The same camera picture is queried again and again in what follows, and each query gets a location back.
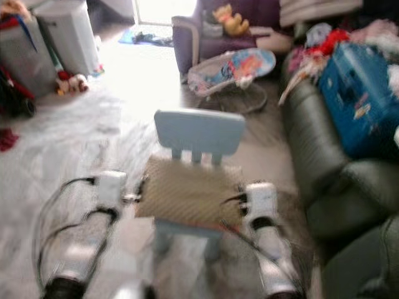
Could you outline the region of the colourful baby bouncer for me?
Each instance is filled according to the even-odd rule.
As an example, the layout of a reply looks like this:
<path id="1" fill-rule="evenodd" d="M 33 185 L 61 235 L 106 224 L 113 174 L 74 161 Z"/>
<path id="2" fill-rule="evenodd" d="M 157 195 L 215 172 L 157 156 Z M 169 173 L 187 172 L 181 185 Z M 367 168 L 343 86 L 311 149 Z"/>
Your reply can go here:
<path id="1" fill-rule="evenodd" d="M 256 82 L 257 78 L 267 76 L 276 68 L 276 55 L 267 49 L 248 48 L 228 51 L 219 56 L 203 60 L 192 66 L 185 74 L 188 88 L 199 97 L 196 108 L 205 108 L 205 103 L 215 103 L 219 111 L 225 112 L 222 99 L 231 98 L 234 87 L 242 95 L 249 89 L 261 94 L 261 100 L 250 105 L 240 114 L 261 112 L 268 103 L 267 92 Z"/>

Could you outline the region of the blue printed box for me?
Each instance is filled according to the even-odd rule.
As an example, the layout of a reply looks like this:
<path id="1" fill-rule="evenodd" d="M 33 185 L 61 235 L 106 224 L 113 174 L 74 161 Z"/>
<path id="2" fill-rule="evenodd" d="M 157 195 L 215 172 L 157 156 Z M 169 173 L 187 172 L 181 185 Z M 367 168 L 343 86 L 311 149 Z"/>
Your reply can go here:
<path id="1" fill-rule="evenodd" d="M 390 88 L 388 62 L 376 47 L 337 44 L 317 86 L 348 156 L 399 161 L 394 140 L 399 97 Z"/>

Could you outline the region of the blue floor mat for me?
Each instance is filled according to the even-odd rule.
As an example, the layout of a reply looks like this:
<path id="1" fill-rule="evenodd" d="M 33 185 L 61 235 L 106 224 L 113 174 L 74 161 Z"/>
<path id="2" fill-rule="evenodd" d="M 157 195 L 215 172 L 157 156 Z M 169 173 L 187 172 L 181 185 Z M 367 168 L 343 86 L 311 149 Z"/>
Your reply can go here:
<path id="1" fill-rule="evenodd" d="M 129 28 L 123 31 L 118 43 L 129 45 L 153 45 L 157 47 L 174 47 L 172 36 L 158 34 L 156 31 Z"/>

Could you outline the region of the yellow plush toy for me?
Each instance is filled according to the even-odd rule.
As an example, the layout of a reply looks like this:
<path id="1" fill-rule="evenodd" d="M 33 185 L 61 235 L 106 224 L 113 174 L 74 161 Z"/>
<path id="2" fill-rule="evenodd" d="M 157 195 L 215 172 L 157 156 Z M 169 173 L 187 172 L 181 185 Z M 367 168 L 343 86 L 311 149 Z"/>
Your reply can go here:
<path id="1" fill-rule="evenodd" d="M 250 22 L 243 18 L 239 12 L 234 12 L 231 4 L 214 9 L 212 14 L 228 36 L 239 37 L 250 34 Z"/>

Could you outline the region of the white striped cushion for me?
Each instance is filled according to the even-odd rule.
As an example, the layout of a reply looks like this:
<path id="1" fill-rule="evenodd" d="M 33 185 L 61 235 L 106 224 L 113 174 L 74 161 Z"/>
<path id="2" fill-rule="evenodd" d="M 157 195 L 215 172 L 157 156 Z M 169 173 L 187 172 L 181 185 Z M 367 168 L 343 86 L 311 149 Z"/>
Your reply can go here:
<path id="1" fill-rule="evenodd" d="M 281 27 L 341 16 L 362 8 L 363 0 L 279 0 Z"/>

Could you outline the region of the grey storage bin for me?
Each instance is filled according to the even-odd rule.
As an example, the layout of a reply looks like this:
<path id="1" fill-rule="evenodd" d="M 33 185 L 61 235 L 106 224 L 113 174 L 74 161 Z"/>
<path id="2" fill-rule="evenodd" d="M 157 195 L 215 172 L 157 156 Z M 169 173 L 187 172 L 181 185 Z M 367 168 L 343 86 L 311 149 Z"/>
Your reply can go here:
<path id="1" fill-rule="evenodd" d="M 36 18 L 0 31 L 0 62 L 34 98 L 56 92 L 57 71 Z"/>

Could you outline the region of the black stroller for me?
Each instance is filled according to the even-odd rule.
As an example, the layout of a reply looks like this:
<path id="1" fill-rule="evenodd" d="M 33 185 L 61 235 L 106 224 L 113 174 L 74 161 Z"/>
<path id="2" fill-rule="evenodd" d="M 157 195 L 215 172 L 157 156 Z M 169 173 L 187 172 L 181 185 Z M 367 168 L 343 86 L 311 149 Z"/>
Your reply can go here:
<path id="1" fill-rule="evenodd" d="M 15 82 L 11 74 L 2 66 L 0 66 L 0 74 L 1 114 L 9 117 L 34 116 L 36 114 L 36 105 L 28 89 Z"/>

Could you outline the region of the light blue child chair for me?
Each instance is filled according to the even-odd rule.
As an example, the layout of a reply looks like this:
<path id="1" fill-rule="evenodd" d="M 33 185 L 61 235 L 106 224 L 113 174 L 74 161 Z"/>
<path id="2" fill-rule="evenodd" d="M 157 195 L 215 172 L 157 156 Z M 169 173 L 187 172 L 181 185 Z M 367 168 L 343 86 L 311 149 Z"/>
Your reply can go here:
<path id="1" fill-rule="evenodd" d="M 191 165 L 202 165 L 204 154 L 210 154 L 210 165 L 220 168 L 223 157 L 236 153 L 246 127 L 245 117 L 231 112 L 207 109 L 160 109 L 154 114 L 158 142 L 171 151 L 171 159 L 182 161 L 183 152 L 191 153 Z M 207 262 L 220 256 L 223 229 L 219 223 L 202 225 L 155 217 L 156 251 L 165 253 L 168 237 L 193 235 L 207 239 L 203 257 Z"/>

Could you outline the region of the dark green leather sofa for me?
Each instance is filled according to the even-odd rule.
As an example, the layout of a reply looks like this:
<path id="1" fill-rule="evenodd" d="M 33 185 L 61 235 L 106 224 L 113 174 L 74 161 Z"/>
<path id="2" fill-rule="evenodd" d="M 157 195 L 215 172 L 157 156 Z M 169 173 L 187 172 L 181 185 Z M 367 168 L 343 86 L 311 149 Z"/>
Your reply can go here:
<path id="1" fill-rule="evenodd" d="M 282 66 L 283 125 L 325 299 L 399 299 L 399 161 L 343 151 L 314 80 Z"/>

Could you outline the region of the small red white plush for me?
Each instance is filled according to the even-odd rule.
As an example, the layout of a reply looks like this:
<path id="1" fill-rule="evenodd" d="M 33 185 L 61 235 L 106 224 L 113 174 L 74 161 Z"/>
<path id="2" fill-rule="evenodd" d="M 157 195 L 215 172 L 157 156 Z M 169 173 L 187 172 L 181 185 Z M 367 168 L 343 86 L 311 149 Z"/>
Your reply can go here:
<path id="1" fill-rule="evenodd" d="M 71 94 L 74 92 L 87 92 L 89 84 L 87 77 L 82 74 L 72 74 L 65 70 L 57 72 L 57 89 L 56 92 L 60 96 Z"/>

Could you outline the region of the red white toy pile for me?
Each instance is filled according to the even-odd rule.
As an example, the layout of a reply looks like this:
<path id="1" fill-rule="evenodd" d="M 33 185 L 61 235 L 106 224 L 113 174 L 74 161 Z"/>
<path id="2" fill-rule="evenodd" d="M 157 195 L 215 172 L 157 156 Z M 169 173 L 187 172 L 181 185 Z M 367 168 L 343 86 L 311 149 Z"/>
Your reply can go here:
<path id="1" fill-rule="evenodd" d="M 304 45 L 292 49 L 287 58 L 290 78 L 277 104 L 282 106 L 301 82 L 308 80 L 316 83 L 327 67 L 335 46 L 348 40 L 350 34 L 345 29 L 334 29 L 324 22 L 311 26 L 305 34 Z"/>

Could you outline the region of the red cloth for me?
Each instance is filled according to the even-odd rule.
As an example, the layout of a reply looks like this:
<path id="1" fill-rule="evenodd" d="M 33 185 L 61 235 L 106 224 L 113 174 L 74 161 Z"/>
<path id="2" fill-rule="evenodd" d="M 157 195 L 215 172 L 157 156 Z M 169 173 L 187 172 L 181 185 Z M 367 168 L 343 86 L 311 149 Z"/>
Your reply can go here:
<path id="1" fill-rule="evenodd" d="M 20 136 L 11 128 L 0 130 L 0 152 L 11 150 L 19 140 Z"/>

